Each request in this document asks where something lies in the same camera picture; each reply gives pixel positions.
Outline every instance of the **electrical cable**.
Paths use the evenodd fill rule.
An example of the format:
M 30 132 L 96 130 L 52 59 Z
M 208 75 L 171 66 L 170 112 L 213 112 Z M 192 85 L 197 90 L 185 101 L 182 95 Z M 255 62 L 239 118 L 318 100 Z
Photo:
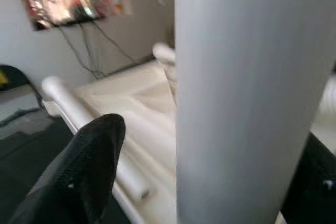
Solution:
M 133 61 L 134 63 L 136 63 L 136 61 L 130 56 L 128 55 L 123 49 L 121 46 L 119 46 L 119 44 L 114 40 L 112 39 L 110 36 L 107 35 L 107 33 L 94 21 L 92 20 L 91 21 L 97 28 L 98 30 L 100 31 L 101 34 L 103 34 L 103 36 L 108 40 L 110 41 L 112 44 L 115 45 L 115 47 L 126 57 L 128 58 L 129 60 Z
M 81 31 L 82 31 L 82 35 L 83 35 L 83 40 L 84 40 L 84 44 L 85 44 L 85 48 L 86 48 L 86 51 L 87 51 L 87 54 L 88 54 L 88 57 L 90 58 L 92 64 L 94 65 L 95 61 L 94 61 L 94 57 L 92 56 L 92 50 L 90 48 L 90 43 L 89 43 L 89 40 L 88 40 L 88 36 L 87 36 L 87 33 L 84 29 L 84 26 L 81 24 L 81 23 L 78 23 Z M 104 74 L 102 71 L 100 70 L 93 70 L 94 72 L 96 73 L 99 73 L 99 74 L 102 74 L 104 77 L 107 77 L 106 74 Z
M 94 76 L 94 78 L 96 80 L 98 80 L 99 78 L 95 75 L 95 73 L 97 71 L 91 70 L 89 69 L 87 66 L 85 66 L 85 64 L 83 63 L 83 61 L 80 58 L 80 54 L 79 52 L 76 50 L 76 48 L 74 47 L 74 45 L 72 44 L 72 42 L 70 41 L 69 37 L 67 36 L 67 34 L 63 31 L 62 28 L 60 28 L 59 26 L 57 26 L 57 28 L 59 29 L 59 31 L 61 32 L 61 34 L 63 35 L 65 41 L 67 42 L 67 44 L 69 45 L 69 47 L 71 48 L 73 54 L 75 55 L 78 63 L 81 65 L 81 67 L 83 67 L 84 69 L 86 69 L 87 71 L 91 72 L 91 74 Z

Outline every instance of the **white wall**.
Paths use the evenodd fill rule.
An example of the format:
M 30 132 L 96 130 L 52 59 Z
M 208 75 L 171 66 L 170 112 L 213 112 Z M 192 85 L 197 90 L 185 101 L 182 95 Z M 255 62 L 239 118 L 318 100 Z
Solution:
M 139 60 L 151 53 L 155 42 L 166 40 L 166 28 L 172 22 L 172 17 L 164 17 L 167 7 L 160 6 L 157 0 L 127 1 L 132 7 L 131 15 L 112 17 L 99 22 L 99 25 L 128 54 Z M 93 81 L 92 75 L 78 65 L 57 29 L 33 31 L 20 0 L 0 0 L 0 3 L 0 64 L 18 67 L 36 85 L 40 85 L 42 79 L 50 75 L 66 79 L 72 87 Z M 131 63 L 97 31 L 92 30 L 92 24 L 86 24 L 85 27 L 96 53 L 101 55 L 104 72 L 112 72 Z M 79 28 L 65 30 L 85 56 Z

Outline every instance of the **dark floor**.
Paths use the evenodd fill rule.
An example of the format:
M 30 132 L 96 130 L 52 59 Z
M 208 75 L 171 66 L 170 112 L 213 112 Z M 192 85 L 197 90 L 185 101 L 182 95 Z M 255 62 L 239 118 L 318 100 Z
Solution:
M 39 132 L 27 134 L 27 130 L 13 131 L 13 127 L 10 133 L 8 130 L 0 131 L 3 135 L 0 135 L 0 224 L 8 223 L 16 207 L 44 169 L 72 138 L 72 133 L 61 118 L 51 118 L 42 111 L 39 120 L 49 122 Z M 27 122 L 26 126 L 29 127 L 32 123 L 34 122 Z M 13 120 L 12 125 L 25 128 L 24 120 L 19 123 Z M 103 223 L 129 223 L 113 197 Z

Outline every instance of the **black wire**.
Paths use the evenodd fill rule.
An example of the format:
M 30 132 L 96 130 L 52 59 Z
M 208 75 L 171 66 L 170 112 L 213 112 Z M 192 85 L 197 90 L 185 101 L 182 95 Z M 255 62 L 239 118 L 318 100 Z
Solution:
M 93 71 L 91 69 L 89 69 L 87 66 L 85 66 L 85 64 L 83 63 L 83 61 L 80 58 L 80 55 L 78 53 L 78 51 L 76 50 L 76 48 L 73 46 L 72 42 L 70 41 L 69 37 L 67 36 L 67 34 L 63 31 L 62 28 L 60 28 L 59 26 L 57 26 L 57 28 L 59 29 L 59 31 L 62 33 L 64 39 L 66 40 L 66 42 L 68 43 L 69 47 L 71 48 L 73 54 L 75 55 L 78 63 L 81 65 L 81 67 L 83 67 L 84 69 L 88 70 L 89 72 L 91 72 L 91 74 L 94 76 L 94 78 L 96 80 L 98 80 L 98 77 L 95 75 L 96 71 Z
M 136 63 L 136 61 L 130 56 L 128 55 L 123 49 L 121 46 L 119 46 L 119 44 L 114 40 L 112 39 L 110 36 L 108 36 L 105 31 L 94 21 L 92 20 L 91 21 L 97 28 L 98 30 L 101 32 L 101 34 L 103 34 L 103 36 L 108 40 L 110 41 L 112 44 L 115 45 L 115 47 L 128 59 L 130 59 L 131 61 L 133 61 L 134 63 Z
M 84 40 L 84 44 L 85 44 L 85 48 L 86 48 L 87 54 L 88 54 L 88 56 L 89 56 L 89 58 L 90 58 L 92 64 L 94 65 L 94 64 L 95 64 L 95 63 L 94 63 L 95 61 L 94 61 L 93 56 L 92 56 L 92 50 L 91 50 L 91 48 L 90 48 L 90 44 L 89 44 L 89 40 L 88 40 L 88 36 L 87 36 L 87 34 L 86 34 L 86 31 L 85 31 L 85 29 L 84 29 L 84 26 L 83 26 L 81 23 L 78 23 L 78 25 L 79 25 L 79 27 L 80 27 L 80 29 L 81 29 L 81 31 L 82 31 L 83 40 Z M 96 73 L 100 73 L 100 74 L 102 74 L 104 77 L 107 77 L 106 74 L 104 74 L 104 73 L 103 73 L 102 71 L 100 71 L 100 70 L 95 70 L 94 72 L 96 72 Z

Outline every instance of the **white pole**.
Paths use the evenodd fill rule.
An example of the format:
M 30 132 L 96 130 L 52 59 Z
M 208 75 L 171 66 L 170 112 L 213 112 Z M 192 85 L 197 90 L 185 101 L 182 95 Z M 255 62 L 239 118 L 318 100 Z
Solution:
M 176 0 L 181 223 L 274 223 L 336 56 L 336 0 Z

